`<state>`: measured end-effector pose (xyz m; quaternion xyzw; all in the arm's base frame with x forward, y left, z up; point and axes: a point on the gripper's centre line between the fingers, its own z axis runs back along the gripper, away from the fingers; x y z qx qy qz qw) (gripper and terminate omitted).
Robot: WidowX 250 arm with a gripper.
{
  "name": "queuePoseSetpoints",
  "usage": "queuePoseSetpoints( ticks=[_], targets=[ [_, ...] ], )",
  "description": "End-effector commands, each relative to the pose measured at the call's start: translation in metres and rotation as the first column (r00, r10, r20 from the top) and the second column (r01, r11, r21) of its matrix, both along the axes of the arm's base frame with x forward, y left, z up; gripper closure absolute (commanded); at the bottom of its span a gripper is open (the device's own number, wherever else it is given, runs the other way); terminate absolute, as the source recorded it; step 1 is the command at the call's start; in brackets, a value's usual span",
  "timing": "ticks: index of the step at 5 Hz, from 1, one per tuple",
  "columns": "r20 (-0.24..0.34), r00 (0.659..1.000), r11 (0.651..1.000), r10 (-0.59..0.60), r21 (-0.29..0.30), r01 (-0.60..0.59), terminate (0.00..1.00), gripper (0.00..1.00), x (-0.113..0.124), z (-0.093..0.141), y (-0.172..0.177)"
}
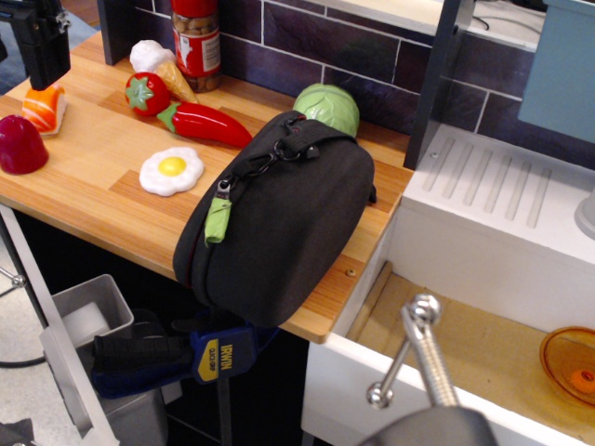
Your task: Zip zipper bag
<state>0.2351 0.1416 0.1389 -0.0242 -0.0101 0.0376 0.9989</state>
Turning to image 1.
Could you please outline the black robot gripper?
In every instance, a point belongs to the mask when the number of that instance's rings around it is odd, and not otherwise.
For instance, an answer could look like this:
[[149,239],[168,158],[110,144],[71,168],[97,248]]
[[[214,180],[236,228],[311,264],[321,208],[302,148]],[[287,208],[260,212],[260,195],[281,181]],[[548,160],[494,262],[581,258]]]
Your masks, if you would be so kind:
[[60,1],[8,1],[7,22],[34,90],[47,89],[70,70],[70,22]]

